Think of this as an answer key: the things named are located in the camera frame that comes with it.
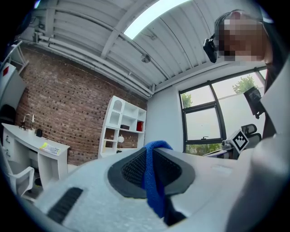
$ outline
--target blue towel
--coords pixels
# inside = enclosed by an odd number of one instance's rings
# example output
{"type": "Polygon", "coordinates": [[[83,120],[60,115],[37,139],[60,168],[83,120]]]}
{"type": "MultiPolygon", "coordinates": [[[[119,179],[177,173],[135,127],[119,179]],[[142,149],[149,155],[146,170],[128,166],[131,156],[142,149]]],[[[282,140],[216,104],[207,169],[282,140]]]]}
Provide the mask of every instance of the blue towel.
{"type": "Polygon", "coordinates": [[[163,218],[164,186],[159,180],[155,180],[152,150],[156,147],[163,147],[171,150],[172,148],[163,140],[150,142],[144,147],[146,148],[146,169],[142,179],[142,188],[146,190],[148,205],[153,208],[160,218],[163,218]]]}

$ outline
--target person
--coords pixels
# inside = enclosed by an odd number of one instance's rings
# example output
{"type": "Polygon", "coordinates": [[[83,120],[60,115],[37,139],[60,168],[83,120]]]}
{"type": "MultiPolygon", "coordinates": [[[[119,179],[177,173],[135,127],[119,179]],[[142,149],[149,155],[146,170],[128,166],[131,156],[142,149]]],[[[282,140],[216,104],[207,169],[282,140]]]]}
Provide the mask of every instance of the person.
{"type": "MultiPolygon", "coordinates": [[[[258,20],[243,10],[221,15],[214,25],[217,50],[225,60],[264,61],[267,67],[265,92],[272,85],[289,55],[289,48],[275,29],[273,20],[261,10],[258,20]]],[[[266,114],[263,138],[275,134],[266,114]]]]}

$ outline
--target office chair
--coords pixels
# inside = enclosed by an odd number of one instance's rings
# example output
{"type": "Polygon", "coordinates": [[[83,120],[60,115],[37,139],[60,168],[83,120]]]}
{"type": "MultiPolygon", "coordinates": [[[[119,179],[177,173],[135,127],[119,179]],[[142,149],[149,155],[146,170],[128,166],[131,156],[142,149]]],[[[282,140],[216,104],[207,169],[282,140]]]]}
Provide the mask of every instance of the office chair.
{"type": "Polygon", "coordinates": [[[32,189],[34,179],[34,168],[24,167],[15,161],[7,160],[7,151],[0,145],[2,149],[1,163],[3,165],[4,174],[10,181],[12,191],[22,196],[26,191],[32,189]]]}

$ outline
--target white desk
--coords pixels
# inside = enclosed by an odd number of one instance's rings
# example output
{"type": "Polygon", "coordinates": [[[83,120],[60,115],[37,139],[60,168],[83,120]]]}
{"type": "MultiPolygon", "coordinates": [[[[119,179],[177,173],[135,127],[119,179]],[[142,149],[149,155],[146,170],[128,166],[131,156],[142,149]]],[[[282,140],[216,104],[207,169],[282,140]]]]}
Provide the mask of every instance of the white desk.
{"type": "Polygon", "coordinates": [[[39,138],[31,131],[22,130],[18,126],[5,123],[2,125],[4,126],[3,146],[7,149],[5,153],[7,159],[29,166],[29,149],[37,152],[35,155],[37,155],[39,175],[44,189],[47,189],[51,183],[67,176],[69,146],[44,137],[39,138]],[[60,149],[59,155],[53,155],[39,149],[45,142],[60,149]]]}

